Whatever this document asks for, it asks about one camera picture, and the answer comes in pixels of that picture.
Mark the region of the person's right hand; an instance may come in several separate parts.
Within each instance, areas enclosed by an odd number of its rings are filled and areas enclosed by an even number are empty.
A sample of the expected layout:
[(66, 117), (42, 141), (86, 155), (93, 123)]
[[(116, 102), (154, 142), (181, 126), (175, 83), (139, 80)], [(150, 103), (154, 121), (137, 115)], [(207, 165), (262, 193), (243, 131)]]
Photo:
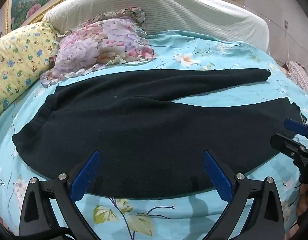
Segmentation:
[(308, 185), (301, 184), (299, 190), (299, 202), (296, 209), (296, 215), (299, 217), (308, 209)]

